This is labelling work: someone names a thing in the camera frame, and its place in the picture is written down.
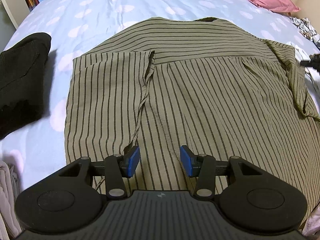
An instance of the door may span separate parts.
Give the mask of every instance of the door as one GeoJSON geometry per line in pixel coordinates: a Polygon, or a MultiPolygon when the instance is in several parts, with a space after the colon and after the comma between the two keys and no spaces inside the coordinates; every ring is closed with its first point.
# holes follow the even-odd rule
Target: door
{"type": "Polygon", "coordinates": [[[1,0],[10,20],[17,29],[30,13],[25,0],[1,0]]]}

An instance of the polka dot bed sheet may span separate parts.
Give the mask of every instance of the polka dot bed sheet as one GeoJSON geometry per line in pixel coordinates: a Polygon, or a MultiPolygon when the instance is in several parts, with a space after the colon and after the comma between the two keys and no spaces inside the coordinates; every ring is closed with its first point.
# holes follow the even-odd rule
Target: polka dot bed sheet
{"type": "Polygon", "coordinates": [[[182,21],[223,18],[257,37],[292,41],[308,54],[319,53],[287,17],[247,0],[44,0],[6,47],[31,33],[46,32],[52,37],[45,74],[47,114],[0,141],[0,158],[16,164],[23,189],[66,165],[63,131],[73,58],[139,21],[157,16],[182,21]]]}

